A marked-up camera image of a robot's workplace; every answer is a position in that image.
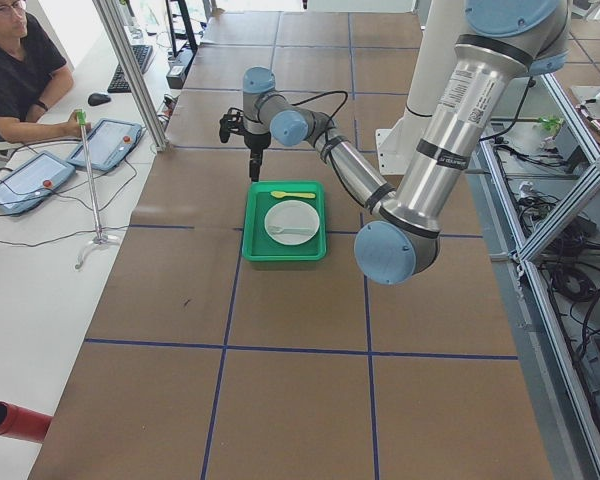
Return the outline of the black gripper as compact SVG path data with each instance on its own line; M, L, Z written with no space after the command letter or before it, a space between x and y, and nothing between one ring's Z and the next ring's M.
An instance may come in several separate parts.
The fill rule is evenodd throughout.
M248 133L246 135L246 146L250 150L250 179L251 182L258 182L260 179L260 168L263 162L263 155L264 151L266 150L266 135Z

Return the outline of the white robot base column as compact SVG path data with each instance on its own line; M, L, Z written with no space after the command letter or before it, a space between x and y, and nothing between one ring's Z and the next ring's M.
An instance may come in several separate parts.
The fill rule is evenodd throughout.
M467 22L465 3L437 0L429 3L423 38L403 116L390 129L376 131L380 172L402 175L416 153L416 146L432 116L456 65L456 40Z

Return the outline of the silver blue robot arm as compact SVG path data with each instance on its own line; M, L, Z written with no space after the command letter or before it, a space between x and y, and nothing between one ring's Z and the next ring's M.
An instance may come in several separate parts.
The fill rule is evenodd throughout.
M273 72L248 69L243 125L285 146L307 143L349 195L374 216L354 242L360 270L399 284L439 252L439 215L509 84L560 69L567 56L568 1L434 1L404 115L382 143L406 170L391 185L324 113L292 105Z

